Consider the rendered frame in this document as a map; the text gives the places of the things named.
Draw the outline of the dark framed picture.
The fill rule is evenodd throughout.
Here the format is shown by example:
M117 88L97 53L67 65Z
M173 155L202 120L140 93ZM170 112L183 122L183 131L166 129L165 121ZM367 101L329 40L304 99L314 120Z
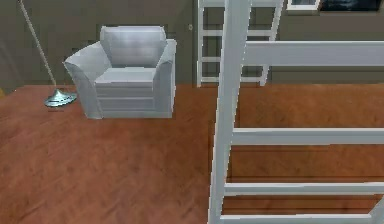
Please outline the dark framed picture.
M321 0L321 12L377 12L383 0Z

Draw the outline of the silver floor lamp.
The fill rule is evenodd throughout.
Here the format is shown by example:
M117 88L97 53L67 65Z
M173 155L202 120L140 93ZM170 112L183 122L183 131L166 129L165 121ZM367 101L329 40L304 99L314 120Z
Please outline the silver floor lamp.
M50 81L54 87L53 93L45 99L44 105L46 107L50 107L50 108L57 108L57 107L62 107L64 105L73 103L77 99L77 94L71 93L71 92L65 92L65 91L60 90L58 88L56 79L53 76L52 70L51 70L49 63L48 63L48 60L47 60L45 53L41 47L41 44L40 44L40 41L37 37L36 31L33 27L31 19L28 15L26 8L25 8L24 1L23 0L17 0L17 2L20 6L21 12L24 16L25 22L26 22L28 29L32 35L32 38L36 44L36 47L38 49L38 52L39 52L40 58L43 62L43 65L46 68L48 76L50 78Z

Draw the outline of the white ladder shelf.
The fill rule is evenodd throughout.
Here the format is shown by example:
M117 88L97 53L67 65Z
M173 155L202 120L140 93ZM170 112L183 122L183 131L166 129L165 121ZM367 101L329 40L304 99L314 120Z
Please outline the white ladder shelf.
M259 8L273 8L274 15L269 30L249 30L249 37L267 37L269 41L275 41L280 24L280 18L284 6L284 0L251 0L253 7ZM203 64L204 63L218 63L221 61L219 56L204 56L203 55L203 39L205 37L221 37L221 30L206 30L203 25L204 11L209 7L223 7L225 0L198 0L197 7L197 71L196 71L196 85L200 87L203 83L217 83L219 79L217 77L204 77L203 76Z

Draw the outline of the white framed picture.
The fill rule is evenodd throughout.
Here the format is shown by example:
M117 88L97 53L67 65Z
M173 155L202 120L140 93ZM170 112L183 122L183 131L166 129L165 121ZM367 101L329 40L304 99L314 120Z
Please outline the white framed picture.
M317 11L321 0L287 0L288 10Z

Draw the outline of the white open shelf unit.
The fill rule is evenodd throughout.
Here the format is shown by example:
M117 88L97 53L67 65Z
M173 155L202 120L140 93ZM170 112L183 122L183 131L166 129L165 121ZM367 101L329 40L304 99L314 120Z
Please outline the white open shelf unit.
M253 7L284 0L206 0L224 10L207 224L384 224L384 182L228 183L233 145L384 144L384 128L236 128L241 72L256 66L384 66L384 41L249 41ZM367 214L224 215L223 199L241 195L375 195Z

